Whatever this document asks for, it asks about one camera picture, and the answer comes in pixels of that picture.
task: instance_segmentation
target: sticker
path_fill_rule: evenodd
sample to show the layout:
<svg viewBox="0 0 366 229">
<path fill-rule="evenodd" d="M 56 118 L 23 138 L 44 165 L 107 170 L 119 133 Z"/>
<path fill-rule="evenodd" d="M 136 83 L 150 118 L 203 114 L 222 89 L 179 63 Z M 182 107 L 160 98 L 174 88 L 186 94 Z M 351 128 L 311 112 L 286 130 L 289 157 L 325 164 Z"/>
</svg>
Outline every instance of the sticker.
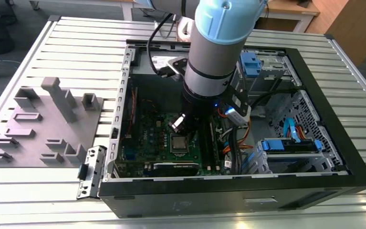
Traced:
<svg viewBox="0 0 366 229">
<path fill-rule="evenodd" d="M 160 69 L 160 68 L 166 67 L 167 61 L 170 61 L 174 58 L 176 58 L 176 56 L 154 56 L 151 59 L 152 59 L 155 68 Z"/>
<path fill-rule="evenodd" d="M 302 14 L 317 15 L 315 12 L 302 12 Z"/>
<path fill-rule="evenodd" d="M 231 168 L 231 165 L 232 165 L 231 161 L 226 161 L 224 164 L 223 164 L 223 166 L 227 167 L 227 168 Z"/>
</svg>

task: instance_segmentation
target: green circuit board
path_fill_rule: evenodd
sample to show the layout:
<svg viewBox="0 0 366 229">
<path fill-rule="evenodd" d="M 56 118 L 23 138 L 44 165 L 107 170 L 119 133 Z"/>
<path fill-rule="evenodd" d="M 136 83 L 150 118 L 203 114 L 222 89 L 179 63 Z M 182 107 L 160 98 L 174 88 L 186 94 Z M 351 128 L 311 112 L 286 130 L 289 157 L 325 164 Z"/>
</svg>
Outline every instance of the green circuit board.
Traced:
<svg viewBox="0 0 366 229">
<path fill-rule="evenodd" d="M 222 169 L 216 170 L 216 167 L 203 168 L 198 133 L 191 140 L 186 139 L 187 148 L 183 152 L 174 148 L 172 139 L 182 137 L 172 132 L 167 124 L 175 117 L 176 114 L 171 113 L 142 116 L 139 139 L 135 144 L 125 144 L 121 147 L 121 162 L 117 163 L 121 177 L 148 177 L 147 171 L 151 169 L 152 164 L 159 162 L 196 163 L 202 168 L 198 176 L 224 173 Z M 218 160 L 216 141 L 214 153 Z"/>
</svg>

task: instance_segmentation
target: screw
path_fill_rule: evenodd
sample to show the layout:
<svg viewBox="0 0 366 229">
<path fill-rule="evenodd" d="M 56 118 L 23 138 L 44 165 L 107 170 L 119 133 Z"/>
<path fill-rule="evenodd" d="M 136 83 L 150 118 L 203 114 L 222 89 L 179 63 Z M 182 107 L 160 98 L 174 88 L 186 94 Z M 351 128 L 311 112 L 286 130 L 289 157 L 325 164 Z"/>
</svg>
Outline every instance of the screw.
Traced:
<svg viewBox="0 0 366 229">
<path fill-rule="evenodd" d="M 227 2 L 224 2 L 224 3 L 222 4 L 222 7 L 223 7 L 224 9 L 228 9 L 228 8 L 230 8 L 230 4 L 228 4 Z"/>
</svg>

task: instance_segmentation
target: slotted aluminum surface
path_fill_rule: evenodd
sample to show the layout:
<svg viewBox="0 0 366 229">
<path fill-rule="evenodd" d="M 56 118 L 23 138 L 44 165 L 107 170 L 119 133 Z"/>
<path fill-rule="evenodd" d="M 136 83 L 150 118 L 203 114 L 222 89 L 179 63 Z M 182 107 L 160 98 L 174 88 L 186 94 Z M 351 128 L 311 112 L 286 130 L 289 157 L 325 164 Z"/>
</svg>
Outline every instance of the slotted aluminum surface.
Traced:
<svg viewBox="0 0 366 229">
<path fill-rule="evenodd" d="M 0 133 L 16 106 L 19 86 L 35 87 L 41 78 L 60 77 L 73 96 L 95 93 L 104 110 L 93 145 L 105 145 L 115 107 L 125 39 L 147 39 L 152 23 L 63 17 L 48 22 L 0 97 Z M 170 41 L 175 40 L 172 32 Z M 366 91 L 361 74 L 322 35 L 258 31 L 247 45 L 298 48 L 339 120 L 366 162 Z M 0 168 L 0 225 L 56 228 L 366 228 L 366 190 L 306 210 L 215 216 L 120 220 L 100 201 L 75 201 L 77 169 Z"/>
</svg>

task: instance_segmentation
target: metal hinge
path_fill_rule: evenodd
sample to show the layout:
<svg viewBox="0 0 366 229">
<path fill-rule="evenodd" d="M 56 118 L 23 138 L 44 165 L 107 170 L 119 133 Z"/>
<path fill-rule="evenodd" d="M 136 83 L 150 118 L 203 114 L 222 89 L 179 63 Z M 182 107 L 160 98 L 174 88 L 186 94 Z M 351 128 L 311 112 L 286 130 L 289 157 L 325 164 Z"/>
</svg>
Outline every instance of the metal hinge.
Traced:
<svg viewBox="0 0 366 229">
<path fill-rule="evenodd" d="M 100 181 L 100 173 L 104 164 L 104 156 L 107 148 L 104 146 L 93 146 L 88 149 L 84 164 L 80 166 L 79 176 L 80 181 L 76 199 L 96 198 Z"/>
</svg>

